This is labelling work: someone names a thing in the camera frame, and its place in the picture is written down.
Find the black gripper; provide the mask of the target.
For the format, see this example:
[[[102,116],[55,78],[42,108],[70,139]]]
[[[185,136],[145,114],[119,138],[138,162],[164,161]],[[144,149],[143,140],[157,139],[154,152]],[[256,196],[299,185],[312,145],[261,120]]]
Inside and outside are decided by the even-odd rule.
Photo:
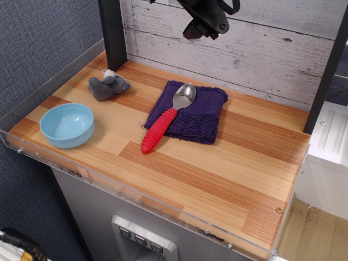
[[[178,1],[190,14],[189,22],[183,32],[188,40],[199,39],[204,35],[216,40],[220,34],[229,30],[225,11],[218,5],[218,1]]]

